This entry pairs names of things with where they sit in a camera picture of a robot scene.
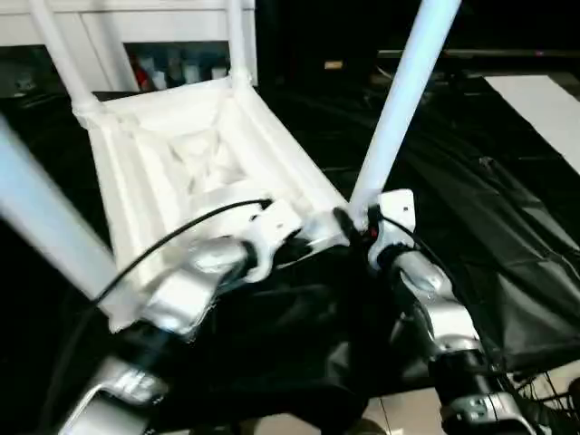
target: silver metal joint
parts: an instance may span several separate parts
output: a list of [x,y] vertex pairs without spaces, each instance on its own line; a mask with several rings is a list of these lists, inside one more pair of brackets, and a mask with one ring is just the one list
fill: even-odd
[[441,418],[443,421],[456,418],[474,426],[498,421],[516,421],[530,434],[536,434],[522,416],[514,397],[504,391],[456,399],[441,408]]
[[451,282],[441,269],[419,251],[401,254],[395,266],[420,304],[417,317],[427,316],[421,323],[426,357],[480,348],[471,316],[453,294]]
[[139,435],[147,427],[146,418],[111,403],[102,393],[143,407],[156,404],[168,391],[168,385],[160,378],[122,360],[108,358],[59,434]]
[[146,287],[144,291],[151,297],[141,316],[187,340],[211,308],[224,276],[246,258],[246,249],[233,237],[197,243],[189,250],[186,262]]

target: white cabinet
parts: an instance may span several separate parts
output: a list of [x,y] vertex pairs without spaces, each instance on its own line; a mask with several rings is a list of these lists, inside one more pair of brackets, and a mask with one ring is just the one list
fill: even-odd
[[[171,51],[169,43],[175,43],[173,51],[181,52],[178,54],[178,60],[182,63],[187,61],[194,63],[196,57],[212,53],[218,55],[215,44],[218,42],[223,43],[224,56],[228,57],[227,17],[224,10],[82,14],[82,22],[114,91],[139,89],[134,74],[135,67],[131,67],[131,61],[134,65],[137,59],[130,59],[128,56],[128,48],[131,44],[141,43],[141,51],[146,52],[147,47],[143,46],[143,43],[149,43],[150,59],[154,63],[170,63],[171,58],[176,57],[169,53]],[[256,37],[253,11],[244,12],[244,25],[246,58],[254,82],[256,82]],[[203,43],[208,43],[207,50],[204,49]],[[160,53],[161,50],[166,50],[165,56]],[[199,67],[203,70],[211,68],[211,65],[201,64]],[[147,73],[152,75],[154,73],[152,70],[167,73],[167,65],[152,65]]]
[[[111,90],[81,16],[58,14],[56,22],[67,35],[72,55],[77,59],[81,73],[91,88],[95,91]],[[15,86],[13,82],[22,80],[21,75],[26,76],[30,71],[36,76],[35,79],[40,77],[42,81],[53,73],[51,70],[48,52],[36,32],[32,17],[29,14],[0,14],[0,81],[4,91],[0,91],[0,96],[12,93],[8,90]]]
[[[48,3],[56,12],[57,24],[93,91],[138,91],[140,73],[157,76],[150,77],[150,82],[156,82],[159,88],[163,82],[159,76],[165,76],[167,85],[175,85],[179,81],[205,80],[212,73],[227,69],[225,0],[49,0]],[[256,84],[254,7],[253,0],[244,1],[246,58]],[[27,63],[25,69],[35,66],[51,70],[42,72],[43,77],[54,73],[53,68],[46,66],[42,44],[28,14],[27,1],[2,0],[0,81],[5,74],[11,74],[13,80],[17,75],[13,69],[19,63]],[[43,61],[36,62],[38,57]],[[171,72],[176,69],[181,70],[176,72],[181,75],[177,80]],[[6,96],[2,87],[0,96]]]

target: black cover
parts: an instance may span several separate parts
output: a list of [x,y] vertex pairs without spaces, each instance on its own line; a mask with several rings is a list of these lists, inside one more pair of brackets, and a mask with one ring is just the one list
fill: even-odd
[[[458,294],[495,362],[509,370],[539,370],[577,359],[578,175],[484,82],[466,86],[428,92],[388,189],[413,189],[417,232],[453,271]],[[262,94],[348,198],[384,94]],[[68,102],[23,103],[0,102],[36,158],[107,238],[89,141]],[[38,120],[33,129],[32,118]],[[2,423],[22,432],[34,425],[30,416],[42,402],[53,356],[75,323],[68,314],[84,302],[14,233],[3,230],[11,254],[5,280],[20,285],[19,291],[7,291],[5,302],[20,310],[25,327],[15,329],[5,318],[4,330],[12,334],[2,364],[13,374],[5,394],[14,412],[3,412]],[[34,273],[17,272],[22,265]],[[353,418],[370,395],[429,384],[424,364],[412,358],[412,341],[388,350],[388,288],[367,281],[362,270],[337,248],[279,271],[255,292],[232,295],[213,314],[198,344],[205,352],[192,355],[191,371],[176,391],[187,399],[179,403],[198,406],[199,414],[188,416],[210,419],[211,410],[224,409],[243,410],[244,417],[292,411],[318,424],[338,424],[337,415],[343,422]],[[33,295],[37,304],[31,304]],[[59,309],[63,316],[56,324]],[[100,319],[86,337],[67,380],[69,399],[97,355],[106,352],[104,331]],[[315,406],[321,403],[330,405]]]

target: tiled floor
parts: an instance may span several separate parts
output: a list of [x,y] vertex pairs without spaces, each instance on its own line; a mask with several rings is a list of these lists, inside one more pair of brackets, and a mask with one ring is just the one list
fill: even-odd
[[[558,392],[565,392],[568,384],[580,376],[580,361],[553,370],[550,373]],[[539,397],[551,395],[546,381],[538,377],[535,382]],[[363,414],[366,420],[376,423],[384,435],[441,435],[439,399],[433,389],[410,391],[403,394],[372,399]],[[319,435],[320,431],[288,414],[274,415],[244,426],[243,435]],[[374,435],[374,432],[362,432]],[[171,435],[188,435],[176,432]]]
[[486,80],[580,173],[580,102],[546,75],[487,77]]

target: cabinet door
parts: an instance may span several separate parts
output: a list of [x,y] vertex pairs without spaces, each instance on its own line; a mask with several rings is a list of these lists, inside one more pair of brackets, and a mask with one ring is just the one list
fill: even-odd
[[[163,89],[223,75],[228,67],[224,10],[82,14],[114,91]],[[256,83],[254,11],[244,11],[248,68]]]
[[[111,86],[79,14],[57,14],[56,22],[82,77],[93,91]],[[0,15],[0,96],[28,91],[64,92],[52,60],[29,14]]]

